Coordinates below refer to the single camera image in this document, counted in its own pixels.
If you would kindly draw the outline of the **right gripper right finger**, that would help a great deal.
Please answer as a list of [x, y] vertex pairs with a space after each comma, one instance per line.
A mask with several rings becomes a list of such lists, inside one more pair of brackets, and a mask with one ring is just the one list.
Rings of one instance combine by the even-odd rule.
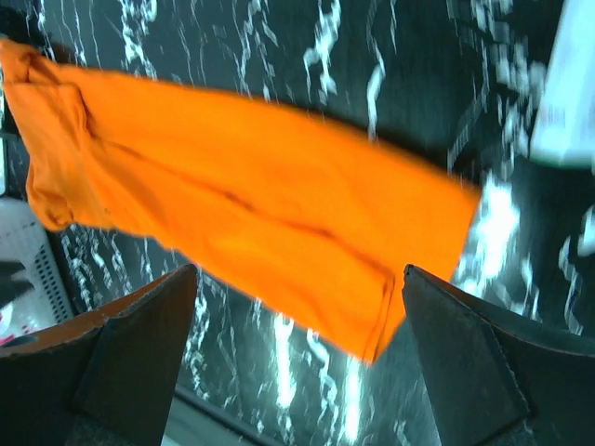
[[444, 445], [591, 445], [594, 341], [409, 265], [403, 302]]

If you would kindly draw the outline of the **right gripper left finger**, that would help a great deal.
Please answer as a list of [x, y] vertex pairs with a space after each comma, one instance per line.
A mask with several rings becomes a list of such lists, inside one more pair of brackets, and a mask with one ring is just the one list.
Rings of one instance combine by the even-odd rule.
[[1, 347], [4, 445], [159, 445], [193, 318], [197, 268]]

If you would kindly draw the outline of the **orange t shirt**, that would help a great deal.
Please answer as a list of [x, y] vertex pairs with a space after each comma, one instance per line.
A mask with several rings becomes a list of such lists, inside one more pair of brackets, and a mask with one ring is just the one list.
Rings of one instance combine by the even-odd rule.
[[351, 126], [7, 39], [1, 67], [49, 230], [152, 237], [367, 363], [403, 321], [405, 267], [456, 269], [479, 190]]

